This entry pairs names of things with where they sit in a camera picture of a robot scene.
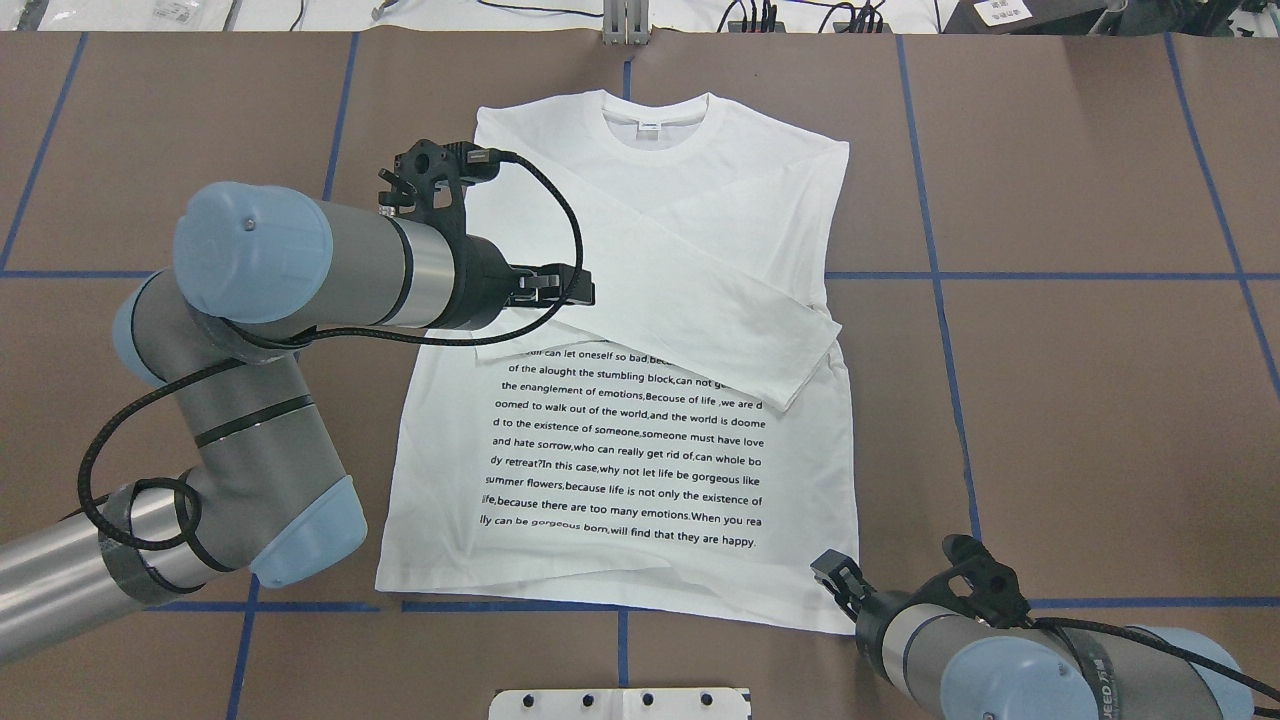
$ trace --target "silver metal tube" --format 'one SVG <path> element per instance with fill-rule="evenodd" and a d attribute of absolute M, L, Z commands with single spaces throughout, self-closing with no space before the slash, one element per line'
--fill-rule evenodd
<path fill-rule="evenodd" d="M 147 539 L 175 534 L 173 493 L 138 493 L 133 524 Z M 187 546 L 143 552 L 143 557 L 182 587 L 198 585 L 219 574 Z M 83 515 L 0 546 L 0 665 L 141 609 L 142 603 L 125 594 L 108 573 L 97 528 Z"/>

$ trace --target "table surface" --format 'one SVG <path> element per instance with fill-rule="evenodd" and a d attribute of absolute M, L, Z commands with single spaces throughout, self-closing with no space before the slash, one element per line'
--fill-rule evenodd
<path fill-rule="evenodd" d="M 1275 682 L 1280 136 L 1256 131 L 1280 95 L 1256 88 L 1277 60 L 1184 37 L 3 33 L 0 541 L 73 507 L 88 438 L 145 391 L 110 320 L 197 188 L 371 208 L 380 167 L 470 137 L 477 106 L 712 91 L 852 143 L 827 284 L 868 578 L 914 588 L 972 532 L 1042 614 L 1192 628 Z M 732 685 L 763 720 L 922 716 L 850 638 L 375 592 L 412 361 L 365 340 L 302 359 L 365 503 L 360 551 L 0 669 L 0 715 L 479 719 L 506 688 Z M 195 461 L 160 404 L 99 489 Z"/>

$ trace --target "metal bracket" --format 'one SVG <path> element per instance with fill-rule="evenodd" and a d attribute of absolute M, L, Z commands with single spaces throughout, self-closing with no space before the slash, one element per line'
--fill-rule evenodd
<path fill-rule="evenodd" d="M 648 45 L 649 0 L 604 0 L 604 44 Z"/>

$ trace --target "light blue cap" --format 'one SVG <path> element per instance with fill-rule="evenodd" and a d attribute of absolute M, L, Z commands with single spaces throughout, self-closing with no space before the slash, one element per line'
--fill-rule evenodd
<path fill-rule="evenodd" d="M 998 635 L 969 643 L 942 671 L 947 720 L 1052 717 L 1097 720 L 1093 691 L 1059 653 L 1027 638 Z"/>
<path fill-rule="evenodd" d="M 333 565 L 365 542 L 369 525 L 351 475 L 338 480 L 248 564 L 268 588 L 283 588 Z"/>
<path fill-rule="evenodd" d="M 1140 630 L 1147 630 L 1169 644 L 1189 650 L 1197 655 L 1203 655 L 1210 660 L 1221 662 L 1231 670 L 1238 671 L 1240 669 L 1240 666 L 1235 662 L 1235 659 L 1222 650 L 1222 646 L 1199 633 L 1184 630 L 1183 628 L 1134 626 Z M 1224 675 L 1219 675 L 1208 667 L 1201 667 L 1194 664 L 1192 667 L 1199 673 L 1201 679 L 1203 679 L 1204 684 L 1208 685 L 1208 692 L 1213 693 L 1213 700 L 1217 701 L 1217 707 L 1222 712 L 1222 720 L 1248 720 L 1249 717 L 1253 717 L 1253 693 L 1249 692 L 1249 688 Z"/>
<path fill-rule="evenodd" d="M 320 290 L 333 231 L 296 190 L 215 182 L 193 195 L 173 238 L 173 269 L 187 302 L 237 323 L 288 318 Z"/>
<path fill-rule="evenodd" d="M 164 384 L 164 380 L 157 378 L 151 372 L 151 368 L 147 368 L 147 364 L 142 361 L 142 356 L 138 355 L 138 346 L 133 342 L 133 309 L 138 304 L 138 296 L 142 295 L 147 284 L 159 274 L 152 273 L 150 278 L 142 281 L 142 284 L 115 311 L 115 320 L 111 323 L 111 345 L 115 346 L 115 355 L 131 373 L 151 387 L 160 387 Z"/>

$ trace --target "black cable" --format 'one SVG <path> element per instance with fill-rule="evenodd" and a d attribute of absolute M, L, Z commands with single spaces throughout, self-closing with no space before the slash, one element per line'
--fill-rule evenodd
<path fill-rule="evenodd" d="M 503 10 L 534 10 L 538 13 L 564 13 L 568 15 L 582 15 L 584 18 L 603 18 L 604 13 L 588 13 L 586 10 L 570 10 L 568 8 L 535 8 L 531 5 L 506 5 L 503 3 L 493 3 L 492 0 L 476 0 L 481 5 L 489 8 L 502 8 Z"/>
<path fill-rule="evenodd" d="M 1106 623 L 1093 623 L 1091 620 L 1073 620 L 1070 618 L 1041 618 L 1033 623 L 1033 626 L 1038 630 L 1050 630 L 1055 628 L 1073 628 L 1076 630 L 1088 630 L 1091 633 L 1102 633 L 1105 635 L 1115 635 L 1117 638 L 1124 638 L 1129 642 L 1135 642 L 1138 644 L 1149 647 L 1152 650 L 1164 652 L 1166 655 L 1172 655 L 1174 657 L 1183 660 L 1185 662 L 1193 662 L 1201 667 L 1212 670 L 1224 678 L 1235 680 L 1242 685 L 1261 693 L 1271 700 L 1280 701 L 1280 691 L 1272 688 L 1271 685 L 1245 675 L 1239 670 L 1233 670 L 1221 662 L 1210 660 L 1203 655 L 1197 655 L 1188 650 L 1183 650 L 1178 646 L 1170 644 L 1160 638 L 1140 633 L 1138 630 L 1132 630 L 1129 628 L 1119 628 L 1116 625 L 1107 625 Z M 1266 712 L 1280 712 L 1280 708 L 1267 708 L 1258 707 L 1254 715 L 1261 715 L 1262 717 L 1280 717 L 1280 715 L 1265 715 Z"/>
<path fill-rule="evenodd" d="M 298 29 L 302 26 L 302 14 L 307 12 L 307 0 L 298 0 L 298 17 L 293 19 L 293 24 L 289 26 L 289 32 Z"/>
<path fill-rule="evenodd" d="M 827 14 L 822 17 L 822 24 L 818 26 L 819 33 L 827 29 L 827 20 L 829 20 L 831 15 L 841 8 L 849 10 L 849 24 L 850 26 L 854 24 L 854 15 L 858 13 L 858 8 L 854 8 L 852 3 L 836 3 L 835 5 L 827 5 Z"/>
<path fill-rule="evenodd" d="M 724 23 L 728 22 L 728 14 L 733 12 L 733 5 L 742 9 L 742 27 L 746 27 L 746 5 L 742 0 L 732 0 L 727 8 L 724 8 L 724 14 L 721 15 L 721 24 L 716 26 L 716 32 L 722 32 L 724 29 Z"/>
<path fill-rule="evenodd" d="M 330 337 L 357 336 L 357 337 L 371 337 L 376 340 L 390 340 L 396 342 L 407 342 L 412 345 L 475 347 L 480 345 L 494 345 L 498 342 L 515 340 L 517 337 L 529 334 L 535 329 L 543 327 L 548 322 L 550 322 L 550 319 L 556 315 L 556 313 L 558 313 L 559 309 L 568 302 L 570 296 L 572 296 L 573 293 L 573 288 L 577 287 L 579 277 L 582 274 L 582 228 L 579 225 L 577 215 L 570 206 L 568 200 L 564 199 L 564 195 L 561 193 L 559 188 L 557 188 L 556 184 L 550 181 L 550 178 L 543 174 L 543 172 L 539 170 L 538 167 L 535 167 L 525 158 L 517 155 L 516 152 L 511 152 L 508 150 L 499 151 L 498 159 L 503 163 L 520 165 L 525 168 L 525 170 L 527 170 L 529 174 L 534 176 L 534 178 L 539 183 L 541 183 L 543 187 L 547 188 L 547 191 L 552 195 L 552 197 L 556 199 L 556 202 L 559 204 L 561 209 L 564 210 L 564 217 L 568 218 L 570 228 L 573 231 L 573 274 L 570 275 L 568 284 L 564 287 L 564 291 L 561 292 L 559 297 L 557 297 L 554 302 L 552 302 L 552 305 L 547 309 L 545 313 L 543 313 L 530 323 L 525 324 L 524 327 L 490 337 L 477 337 L 466 340 L 454 340 L 443 337 L 419 337 L 419 336 L 393 333 L 387 331 L 376 331 L 372 328 L 352 327 L 352 328 L 330 328 L 326 331 L 316 331 L 315 328 L 312 328 L 310 331 L 303 331 L 302 333 L 298 333 L 297 336 L 289 338 L 289 341 L 287 342 L 306 345 L 317 340 L 325 340 Z M 237 328 L 234 324 L 232 324 L 232 328 L 239 331 L 239 328 Z M 242 336 L 247 338 L 251 338 L 253 341 L 259 340 L 251 336 L 250 333 L 244 333 L 243 331 L 239 332 L 242 333 Z M 161 400 L 164 397 L 168 397 L 178 392 L 179 389 L 193 386 L 204 379 L 211 378 L 219 373 L 224 373 L 233 368 L 239 368 L 241 365 L 244 365 L 244 363 L 234 357 L 228 357 L 221 363 L 210 365 L 202 370 L 196 370 L 189 375 L 182 377 L 164 387 L 154 389 L 147 395 L 143 395 L 142 397 L 125 405 L 119 413 L 113 415 L 111 419 L 108 420 L 105 425 L 102 425 L 102 429 L 99 430 L 96 436 L 93 436 L 93 439 L 90 442 L 88 448 L 84 451 L 83 459 L 81 459 L 79 474 L 76 478 L 76 495 L 79 498 L 81 512 L 84 514 L 84 518 L 87 518 L 88 521 L 92 523 L 93 527 L 99 529 L 99 532 L 101 532 L 104 536 L 111 538 L 113 541 L 120 544 L 136 550 L 152 550 L 152 551 L 178 547 L 179 544 L 188 542 L 188 538 L 195 537 L 196 528 L 200 525 L 201 506 L 200 506 L 200 495 L 191 486 L 174 480 L 172 478 L 152 478 L 151 480 L 148 480 L 151 483 L 150 487 L 165 487 L 173 489 L 175 496 L 177 495 L 183 496 L 184 501 L 191 503 L 191 512 L 186 523 L 179 523 L 179 532 L 177 536 L 163 541 L 147 541 L 129 533 L 123 528 L 113 525 L 111 521 L 108 520 L 102 515 L 102 512 L 97 509 L 97 505 L 102 501 L 102 498 L 93 497 L 93 488 L 92 488 L 93 464 L 97 461 L 97 456 L 102 452 L 102 447 L 106 446 L 106 441 L 110 439 L 111 436 L 115 433 L 115 430 L 119 429 L 119 427 L 124 424 L 124 421 L 128 420 L 131 416 L 133 416 L 136 413 L 138 413 L 140 410 L 142 410 L 143 407 L 151 405 L 157 400 Z"/>

